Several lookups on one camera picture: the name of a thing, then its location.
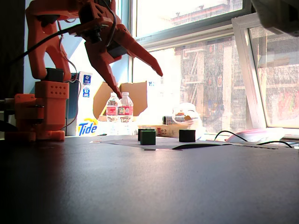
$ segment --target dark green block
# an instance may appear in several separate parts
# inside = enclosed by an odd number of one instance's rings
[[[156,132],[155,131],[140,131],[140,144],[141,145],[155,145]]]
[[[140,141],[140,131],[155,131],[154,129],[138,129],[138,141]]]

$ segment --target table surface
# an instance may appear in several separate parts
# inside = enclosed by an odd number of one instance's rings
[[[299,223],[298,150],[0,141],[2,223]]]

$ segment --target sheet of paper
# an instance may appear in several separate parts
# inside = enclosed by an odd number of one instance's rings
[[[208,143],[208,144],[215,144],[215,145],[223,145],[226,142],[211,142],[211,141],[196,141],[196,142],[179,142],[177,138],[165,138],[165,137],[156,137],[156,144],[145,146],[141,145],[140,142],[136,138],[123,138],[118,140],[108,140],[102,141],[102,143],[107,144],[115,144],[115,145],[122,145],[122,146],[132,146],[132,147],[139,147],[144,149],[172,149],[177,146],[181,145],[190,145],[194,143]]]

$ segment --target plastic bottle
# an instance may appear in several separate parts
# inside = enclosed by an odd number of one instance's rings
[[[120,135],[132,135],[133,101],[128,92],[122,93],[121,106],[119,107],[121,120]]]
[[[119,106],[121,105],[120,100],[117,98],[116,93],[112,92],[109,100],[106,103],[106,117],[108,123],[108,134],[117,135],[118,134],[118,124],[119,124]]]
[[[122,93],[119,116],[122,123],[129,123],[133,120],[133,101],[129,97],[128,92]]]

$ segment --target cardboard flap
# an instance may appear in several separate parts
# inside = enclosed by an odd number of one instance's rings
[[[138,116],[148,107],[147,83],[123,83],[121,92],[129,92],[129,97],[133,101],[133,116]]]
[[[147,107],[147,82],[143,83],[122,83],[120,85],[121,92],[129,92],[129,97],[132,99],[133,116],[138,116]],[[110,98],[110,93],[113,92],[107,83],[102,82],[97,93],[93,98],[93,115],[96,119],[100,115],[106,114],[106,103]]]

